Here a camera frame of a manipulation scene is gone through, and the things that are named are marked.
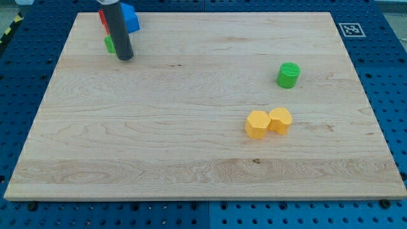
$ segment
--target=yellow hexagonal block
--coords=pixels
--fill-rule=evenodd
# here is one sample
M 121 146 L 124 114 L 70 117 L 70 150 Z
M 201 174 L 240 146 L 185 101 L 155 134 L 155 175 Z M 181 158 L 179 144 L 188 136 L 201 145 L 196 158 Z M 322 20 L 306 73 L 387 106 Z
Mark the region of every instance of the yellow hexagonal block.
M 290 112 L 286 108 L 275 108 L 268 115 L 272 120 L 268 129 L 274 130 L 278 134 L 286 135 L 293 122 Z
M 250 138 L 262 139 L 267 133 L 271 119 L 264 111 L 252 111 L 246 119 L 244 130 Z

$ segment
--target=wooden board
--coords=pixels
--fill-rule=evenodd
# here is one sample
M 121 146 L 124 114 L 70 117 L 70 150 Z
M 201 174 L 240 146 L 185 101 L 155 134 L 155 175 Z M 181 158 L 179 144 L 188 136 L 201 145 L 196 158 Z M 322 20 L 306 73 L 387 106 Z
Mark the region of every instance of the wooden board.
M 8 200 L 359 200 L 406 189 L 329 13 L 140 13 L 135 57 L 80 13 Z M 297 85 L 277 86 L 283 62 Z M 288 135 L 244 132 L 285 106 Z

